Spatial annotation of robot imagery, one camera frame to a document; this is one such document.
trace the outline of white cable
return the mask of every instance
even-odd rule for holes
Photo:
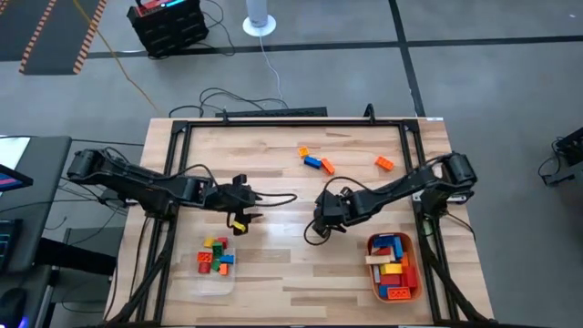
[[[280,100],[283,101],[283,94],[281,93],[280,75],[277,73],[275,68],[273,68],[273,66],[270,63],[270,59],[267,57],[267,54],[265,53],[265,49],[263,48],[263,39],[261,38],[261,36],[259,36],[259,43],[261,45],[261,52],[263,52],[263,56],[265,57],[265,61],[267,62],[267,66],[270,67],[271,71],[273,71],[275,77],[277,78],[277,92],[280,94]]]

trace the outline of green lego brick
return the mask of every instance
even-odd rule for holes
[[[210,267],[212,268],[212,270],[217,272],[220,269],[220,260],[219,259],[214,260]]]
[[[222,256],[222,242],[215,241],[212,243],[212,258],[219,258]]]

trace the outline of yellow lego brick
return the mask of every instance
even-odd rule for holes
[[[204,247],[206,248],[212,248],[212,243],[215,242],[214,238],[211,237],[207,237],[204,240],[204,243],[202,244]]]
[[[307,147],[300,147],[300,157],[304,158],[308,155],[310,155],[310,150]]]
[[[403,267],[401,263],[390,263],[381,265],[381,274],[401,274]]]

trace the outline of orange lego brick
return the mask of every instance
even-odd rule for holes
[[[383,156],[379,156],[378,158],[376,158],[374,164],[386,170],[391,170],[394,168],[393,162],[390,161],[389,159],[384,158]]]
[[[334,166],[328,159],[322,159],[322,166],[328,175],[334,174]]]
[[[409,287],[389,288],[389,300],[408,300],[410,298]]]
[[[308,155],[310,155],[310,150],[307,147],[300,147],[300,149],[298,150],[298,152],[300,152],[300,157],[304,158]]]
[[[207,251],[199,251],[198,256],[199,262],[202,263],[211,263],[212,262],[212,253]]]
[[[220,265],[219,273],[221,275],[227,275],[229,273],[229,267],[227,266],[227,263],[222,263]]]

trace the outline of white stand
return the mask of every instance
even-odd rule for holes
[[[247,0],[248,17],[243,21],[243,31],[250,36],[268,36],[277,23],[267,14],[267,0]]]

